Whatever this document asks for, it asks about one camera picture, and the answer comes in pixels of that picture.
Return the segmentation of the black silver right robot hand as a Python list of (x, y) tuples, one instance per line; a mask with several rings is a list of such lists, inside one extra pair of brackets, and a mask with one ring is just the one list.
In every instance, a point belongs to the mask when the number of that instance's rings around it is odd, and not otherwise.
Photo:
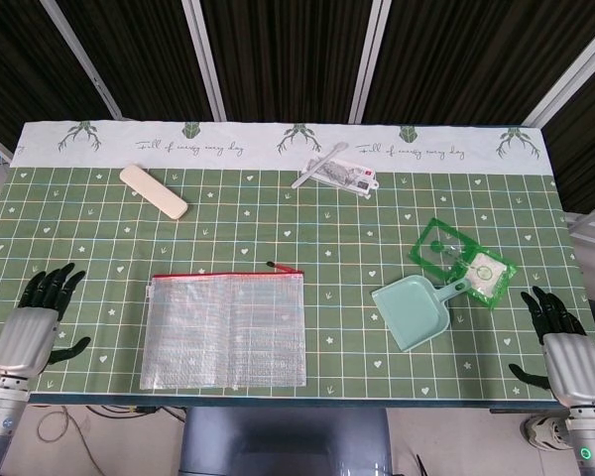
[(511, 363), (521, 382), (552, 393), (566, 408), (595, 407), (595, 342), (562, 300), (538, 286), (521, 293), (544, 359), (546, 373), (537, 375)]

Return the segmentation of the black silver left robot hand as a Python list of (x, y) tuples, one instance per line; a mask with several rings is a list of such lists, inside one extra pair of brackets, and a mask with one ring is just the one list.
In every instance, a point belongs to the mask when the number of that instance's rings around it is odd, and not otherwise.
[(70, 347), (55, 348), (72, 295), (86, 276), (74, 267), (69, 263), (41, 271), (28, 281), (0, 333), (0, 376), (32, 379), (48, 366), (78, 356), (90, 344), (91, 338), (84, 336)]

